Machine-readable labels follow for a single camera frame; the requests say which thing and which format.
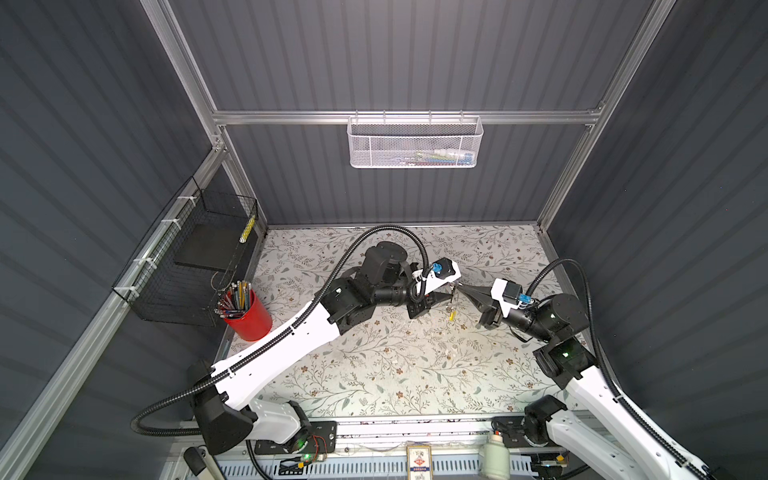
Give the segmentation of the pale green bottle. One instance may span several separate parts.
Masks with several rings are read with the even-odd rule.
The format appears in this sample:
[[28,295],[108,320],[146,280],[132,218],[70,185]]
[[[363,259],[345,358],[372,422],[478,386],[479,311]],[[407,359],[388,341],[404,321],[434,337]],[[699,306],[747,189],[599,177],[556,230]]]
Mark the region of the pale green bottle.
[[510,453],[505,447],[499,431],[489,433],[480,452],[480,475],[486,479],[508,480],[510,473]]

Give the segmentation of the yellow marker in basket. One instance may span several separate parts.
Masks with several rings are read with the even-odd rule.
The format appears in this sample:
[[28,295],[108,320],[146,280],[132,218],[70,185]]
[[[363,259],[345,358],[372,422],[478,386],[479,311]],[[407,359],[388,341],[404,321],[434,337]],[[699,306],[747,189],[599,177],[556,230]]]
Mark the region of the yellow marker in basket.
[[240,234],[240,237],[239,237],[239,243],[240,244],[245,244],[248,241],[248,238],[249,238],[251,232],[253,231],[253,228],[254,228],[255,224],[256,224],[256,216],[253,215],[253,216],[251,216],[248,219],[245,227],[243,228],[243,230],[242,230],[242,232]]

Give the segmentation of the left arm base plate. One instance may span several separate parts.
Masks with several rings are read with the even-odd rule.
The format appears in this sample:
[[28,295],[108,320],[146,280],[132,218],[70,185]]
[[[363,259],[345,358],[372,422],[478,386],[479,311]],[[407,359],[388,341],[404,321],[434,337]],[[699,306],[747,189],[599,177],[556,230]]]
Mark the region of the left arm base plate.
[[285,444],[256,440],[253,442],[253,448],[257,455],[328,454],[335,452],[337,435],[336,421],[312,420],[308,428],[302,428]]

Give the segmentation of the white mesh wall basket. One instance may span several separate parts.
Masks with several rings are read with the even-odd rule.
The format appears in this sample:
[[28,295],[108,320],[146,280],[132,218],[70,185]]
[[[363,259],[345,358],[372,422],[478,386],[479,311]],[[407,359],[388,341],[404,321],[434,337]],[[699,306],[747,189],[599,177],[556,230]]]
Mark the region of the white mesh wall basket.
[[476,116],[353,116],[346,133],[357,169],[471,169],[484,126]]

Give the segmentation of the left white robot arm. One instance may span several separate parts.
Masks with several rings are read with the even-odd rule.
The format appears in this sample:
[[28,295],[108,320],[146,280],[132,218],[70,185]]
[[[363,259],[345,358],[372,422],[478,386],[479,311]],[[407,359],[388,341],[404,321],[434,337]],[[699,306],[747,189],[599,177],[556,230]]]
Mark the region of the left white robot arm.
[[410,318],[448,300],[441,287],[460,277],[458,264],[440,258],[425,269],[407,260],[400,245],[381,241],[367,249],[361,265],[335,278],[307,318],[292,318],[237,355],[215,363],[223,380],[195,395],[193,410],[212,455],[239,444],[267,441],[289,452],[312,435],[307,415],[295,401],[259,399],[261,390],[297,361],[369,320],[377,306],[405,306]]

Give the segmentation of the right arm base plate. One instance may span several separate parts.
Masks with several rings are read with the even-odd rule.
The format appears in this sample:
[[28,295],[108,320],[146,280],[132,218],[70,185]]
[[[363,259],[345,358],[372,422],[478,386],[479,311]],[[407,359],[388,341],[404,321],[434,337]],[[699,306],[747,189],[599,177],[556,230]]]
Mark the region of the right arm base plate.
[[491,430],[498,433],[507,448],[535,448],[552,451],[565,451],[565,448],[551,440],[546,442],[530,441],[526,437],[524,415],[498,415],[490,420]]

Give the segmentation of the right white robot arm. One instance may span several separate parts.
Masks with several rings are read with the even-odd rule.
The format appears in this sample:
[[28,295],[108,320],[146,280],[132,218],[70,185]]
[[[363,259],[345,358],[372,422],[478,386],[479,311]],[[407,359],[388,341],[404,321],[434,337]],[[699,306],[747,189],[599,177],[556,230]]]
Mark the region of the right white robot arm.
[[480,323],[500,324],[540,342],[540,370],[612,435],[607,440],[585,425],[566,404],[546,395],[525,409],[523,431],[533,445],[553,442],[575,454],[606,479],[711,479],[713,470],[664,432],[621,391],[603,362],[576,337],[588,312],[574,295],[536,300],[503,279],[490,287],[460,284],[458,291],[480,311]]

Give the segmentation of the small card box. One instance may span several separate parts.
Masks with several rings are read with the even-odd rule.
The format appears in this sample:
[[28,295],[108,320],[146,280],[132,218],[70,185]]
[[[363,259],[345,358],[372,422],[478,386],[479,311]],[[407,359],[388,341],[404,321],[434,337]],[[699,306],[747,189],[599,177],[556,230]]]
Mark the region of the small card box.
[[433,480],[432,449],[427,444],[409,444],[406,447],[408,480]]

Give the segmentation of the red pencil cup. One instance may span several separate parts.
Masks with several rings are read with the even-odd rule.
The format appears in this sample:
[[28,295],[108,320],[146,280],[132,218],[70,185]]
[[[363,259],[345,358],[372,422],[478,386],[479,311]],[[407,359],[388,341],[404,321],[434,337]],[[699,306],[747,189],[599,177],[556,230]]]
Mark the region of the red pencil cup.
[[213,313],[247,342],[264,338],[273,325],[272,317],[247,281],[237,281],[226,287],[218,295]]

